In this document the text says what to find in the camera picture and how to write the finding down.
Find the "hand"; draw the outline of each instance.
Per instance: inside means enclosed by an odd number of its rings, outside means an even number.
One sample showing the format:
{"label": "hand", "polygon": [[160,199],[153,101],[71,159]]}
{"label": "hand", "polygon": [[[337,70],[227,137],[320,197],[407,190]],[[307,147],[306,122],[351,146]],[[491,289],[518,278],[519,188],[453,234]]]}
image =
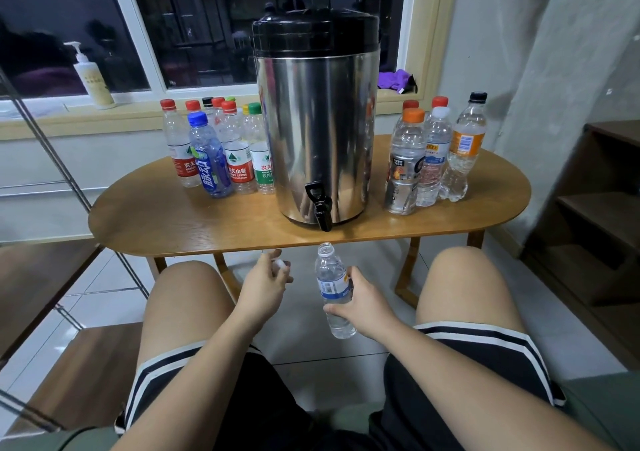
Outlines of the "hand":
{"label": "hand", "polygon": [[324,312],[348,319],[359,333],[380,341],[381,332],[398,322],[387,299],[356,266],[349,267],[353,296],[346,304],[325,304]]}
{"label": "hand", "polygon": [[280,249],[262,253],[244,278],[234,313],[249,324],[255,333],[260,331],[280,307],[285,284],[293,282],[293,278],[289,277],[291,263],[285,261],[287,266],[283,269],[271,263],[281,253]]}

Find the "purple object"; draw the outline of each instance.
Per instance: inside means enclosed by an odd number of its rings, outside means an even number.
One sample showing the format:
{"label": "purple object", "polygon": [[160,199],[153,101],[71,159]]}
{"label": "purple object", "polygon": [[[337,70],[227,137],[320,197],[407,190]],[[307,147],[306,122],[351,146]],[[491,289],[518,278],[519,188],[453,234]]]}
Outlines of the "purple object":
{"label": "purple object", "polygon": [[402,93],[410,77],[409,72],[404,70],[397,70],[395,73],[382,72],[378,75],[378,87],[391,88],[392,90],[397,90],[398,93]]}

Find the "forearm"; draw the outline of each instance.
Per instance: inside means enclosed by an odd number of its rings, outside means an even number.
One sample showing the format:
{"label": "forearm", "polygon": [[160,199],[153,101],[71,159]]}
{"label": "forearm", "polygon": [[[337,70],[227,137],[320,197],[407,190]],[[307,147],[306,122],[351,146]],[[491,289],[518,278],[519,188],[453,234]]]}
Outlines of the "forearm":
{"label": "forearm", "polygon": [[380,333],[467,451],[609,449],[548,403],[400,321]]}
{"label": "forearm", "polygon": [[212,449],[253,334],[234,311],[113,451]]}

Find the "white pump dispenser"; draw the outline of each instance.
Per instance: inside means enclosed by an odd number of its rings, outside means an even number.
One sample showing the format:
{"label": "white pump dispenser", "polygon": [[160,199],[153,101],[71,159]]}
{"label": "white pump dispenser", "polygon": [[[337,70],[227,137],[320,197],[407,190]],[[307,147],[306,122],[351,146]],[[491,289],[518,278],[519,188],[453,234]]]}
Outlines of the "white pump dispenser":
{"label": "white pump dispenser", "polygon": [[80,42],[69,41],[65,43],[67,46],[73,46],[76,49],[76,60],[74,65],[80,80],[89,94],[97,109],[110,109],[116,107],[116,103],[109,92],[107,84],[100,73],[100,68],[94,62],[89,61],[84,53],[80,51]]}

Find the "stainless steel beverage dispenser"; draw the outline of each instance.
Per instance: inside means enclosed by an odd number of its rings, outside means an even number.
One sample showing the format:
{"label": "stainless steel beverage dispenser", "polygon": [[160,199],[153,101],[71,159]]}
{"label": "stainless steel beverage dispenser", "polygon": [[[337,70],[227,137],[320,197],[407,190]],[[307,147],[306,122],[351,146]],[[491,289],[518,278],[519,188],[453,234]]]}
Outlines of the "stainless steel beverage dispenser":
{"label": "stainless steel beverage dispenser", "polygon": [[278,207],[328,232],[367,205],[378,18],[292,11],[253,23],[253,40]]}

